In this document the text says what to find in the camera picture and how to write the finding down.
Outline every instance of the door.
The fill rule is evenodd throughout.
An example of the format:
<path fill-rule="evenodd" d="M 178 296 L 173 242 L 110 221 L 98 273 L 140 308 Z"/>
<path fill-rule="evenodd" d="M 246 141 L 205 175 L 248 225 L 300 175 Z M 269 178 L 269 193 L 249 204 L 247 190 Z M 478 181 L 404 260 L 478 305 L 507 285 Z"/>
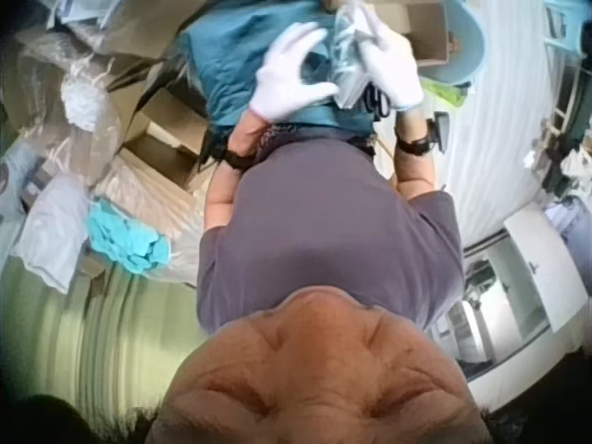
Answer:
<path fill-rule="evenodd" d="M 587 293 L 559 233 L 531 203 L 504 222 L 540 295 L 553 331 L 558 331 L 587 303 Z"/>

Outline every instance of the forearm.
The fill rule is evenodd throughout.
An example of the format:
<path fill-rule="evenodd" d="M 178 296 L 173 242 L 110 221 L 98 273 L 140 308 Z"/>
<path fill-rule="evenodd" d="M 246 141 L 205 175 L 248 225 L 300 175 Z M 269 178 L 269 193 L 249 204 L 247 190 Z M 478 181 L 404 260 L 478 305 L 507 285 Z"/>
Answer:
<path fill-rule="evenodd" d="M 251 155 L 268 126 L 266 121 L 246 111 L 228 139 L 228 149 L 242 157 Z M 205 195 L 204 230 L 224 227 L 230 222 L 234 195 L 240 180 L 240 171 L 226 162 L 216 167 Z"/>
<path fill-rule="evenodd" d="M 397 134 L 408 143 L 421 140 L 427 135 L 427 122 L 421 109 L 415 108 L 397 115 Z M 436 169 L 432 154 L 417 156 L 397 149 L 394 163 L 397 180 L 393 184 L 406 200 L 436 188 Z"/>

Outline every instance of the white plastic bag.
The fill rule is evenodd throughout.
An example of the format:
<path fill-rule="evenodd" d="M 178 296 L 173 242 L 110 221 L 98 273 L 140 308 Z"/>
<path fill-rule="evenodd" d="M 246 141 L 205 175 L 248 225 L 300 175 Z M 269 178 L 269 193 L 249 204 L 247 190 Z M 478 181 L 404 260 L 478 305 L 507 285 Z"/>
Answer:
<path fill-rule="evenodd" d="M 35 201 L 13 250 L 27 271 L 64 294 L 87 238 L 89 203 L 78 180 L 64 173 L 55 176 Z"/>
<path fill-rule="evenodd" d="M 0 160 L 0 275 L 27 217 L 20 192 L 38 159 L 25 141 L 17 139 Z"/>

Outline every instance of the white latex glove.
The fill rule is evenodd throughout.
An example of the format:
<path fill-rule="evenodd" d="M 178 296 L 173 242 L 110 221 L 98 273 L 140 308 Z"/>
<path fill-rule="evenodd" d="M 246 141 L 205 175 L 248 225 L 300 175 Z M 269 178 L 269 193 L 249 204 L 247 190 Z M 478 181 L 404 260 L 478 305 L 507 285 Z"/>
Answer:
<path fill-rule="evenodd" d="M 366 13 L 361 9 L 356 13 L 356 28 L 374 37 L 363 38 L 358 42 L 372 82 L 387 95 L 398 111 L 421 104 L 424 91 L 411 44 L 384 24 L 368 6 L 361 7 L 365 8 Z"/>
<path fill-rule="evenodd" d="M 289 115 L 336 94 L 334 83 L 302 83 L 302 62 L 327 37 L 317 23 L 294 23 L 272 43 L 257 71 L 257 87 L 249 107 L 259 117 L 278 122 Z"/>

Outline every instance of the purple t-shirt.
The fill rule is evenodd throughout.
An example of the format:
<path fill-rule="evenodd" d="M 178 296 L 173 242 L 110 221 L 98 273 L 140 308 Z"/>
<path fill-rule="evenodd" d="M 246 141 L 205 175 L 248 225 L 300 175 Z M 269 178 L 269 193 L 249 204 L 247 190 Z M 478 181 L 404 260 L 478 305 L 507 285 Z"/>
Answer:
<path fill-rule="evenodd" d="M 214 332 L 312 285 L 428 327 L 463 295 L 452 198 L 406 202 L 346 142 L 280 147 L 241 179 L 230 223 L 202 237 L 199 320 Z"/>

